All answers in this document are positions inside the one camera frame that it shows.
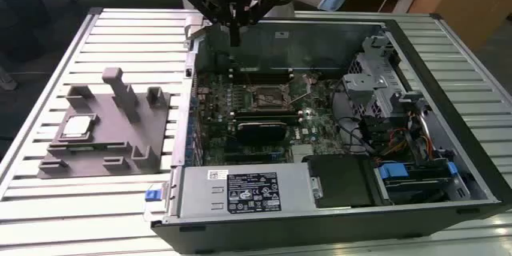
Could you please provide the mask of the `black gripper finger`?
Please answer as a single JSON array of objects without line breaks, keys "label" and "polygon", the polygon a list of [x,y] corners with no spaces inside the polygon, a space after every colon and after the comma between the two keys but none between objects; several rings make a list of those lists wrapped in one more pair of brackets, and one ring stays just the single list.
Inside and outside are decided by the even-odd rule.
[{"label": "black gripper finger", "polygon": [[255,25],[277,6],[280,0],[260,0],[255,4],[241,2],[235,5],[235,46],[239,47],[241,43],[241,28]]},{"label": "black gripper finger", "polygon": [[221,5],[216,0],[188,0],[188,2],[212,24],[225,27],[229,34],[229,45],[235,47],[235,18],[231,12],[231,4]]}]

